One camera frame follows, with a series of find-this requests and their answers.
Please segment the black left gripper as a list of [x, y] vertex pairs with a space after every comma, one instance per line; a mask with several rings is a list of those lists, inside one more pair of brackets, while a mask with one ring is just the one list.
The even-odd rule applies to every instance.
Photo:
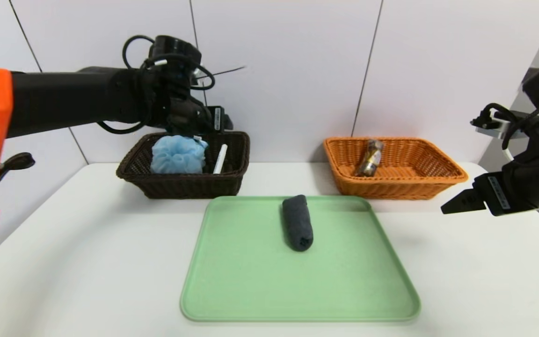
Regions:
[[195, 112], [195, 134], [204, 135], [233, 130], [233, 122], [220, 106], [198, 106]]

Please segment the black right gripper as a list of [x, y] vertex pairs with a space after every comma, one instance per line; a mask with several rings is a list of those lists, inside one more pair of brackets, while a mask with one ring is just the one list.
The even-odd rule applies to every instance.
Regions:
[[509, 163], [501, 171], [477, 177], [466, 189], [440, 207], [442, 214], [488, 209], [494, 216], [539, 210], [539, 166]]

